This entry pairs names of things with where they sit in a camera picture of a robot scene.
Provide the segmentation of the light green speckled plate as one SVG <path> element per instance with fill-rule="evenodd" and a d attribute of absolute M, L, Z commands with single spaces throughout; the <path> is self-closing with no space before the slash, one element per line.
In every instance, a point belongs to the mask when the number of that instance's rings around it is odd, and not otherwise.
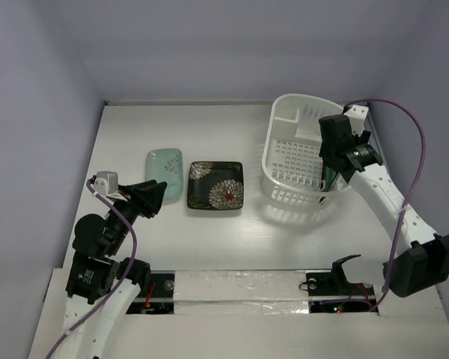
<path fill-rule="evenodd" d="M 184 188 L 183 154 L 177 148 L 151 150 L 145 162 L 146 180 L 166 182 L 164 204 L 180 200 Z"/>

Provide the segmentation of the black plain plate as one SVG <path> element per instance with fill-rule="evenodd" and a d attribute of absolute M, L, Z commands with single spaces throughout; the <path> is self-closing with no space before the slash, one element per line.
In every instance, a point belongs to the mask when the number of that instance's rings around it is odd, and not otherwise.
<path fill-rule="evenodd" d="M 340 174 L 337 171 L 323 165 L 321 172 L 320 191 L 323 194 L 333 191 L 339 177 Z"/>

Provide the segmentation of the black floral plate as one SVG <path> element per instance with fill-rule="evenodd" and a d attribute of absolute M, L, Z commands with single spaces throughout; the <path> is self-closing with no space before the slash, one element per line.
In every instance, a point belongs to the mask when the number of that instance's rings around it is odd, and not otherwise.
<path fill-rule="evenodd" d="M 241 162 L 195 161 L 190 164 L 186 196 L 190 209 L 240 210 L 244 205 Z"/>

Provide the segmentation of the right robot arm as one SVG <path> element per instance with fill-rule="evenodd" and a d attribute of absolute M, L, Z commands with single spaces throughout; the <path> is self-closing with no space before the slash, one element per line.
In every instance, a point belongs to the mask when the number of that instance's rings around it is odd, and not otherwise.
<path fill-rule="evenodd" d="M 391 237 L 382 270 L 385 286 L 405 298 L 447 280 L 449 234 L 439 235 L 405 201 L 370 145 L 370 133 L 353 133 L 345 114 L 323 117 L 319 125 L 323 164 L 361 195 Z"/>

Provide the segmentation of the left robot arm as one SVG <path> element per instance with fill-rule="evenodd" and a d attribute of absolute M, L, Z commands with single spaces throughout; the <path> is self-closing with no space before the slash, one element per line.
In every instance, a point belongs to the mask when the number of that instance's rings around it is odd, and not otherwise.
<path fill-rule="evenodd" d="M 129 306 L 150 288 L 150 265 L 135 257 L 132 226 L 159 213 L 167 184 L 119 185 L 116 177 L 102 172 L 86 182 L 109 211 L 85 215 L 74 227 L 63 333 L 48 358 L 104 358 Z"/>

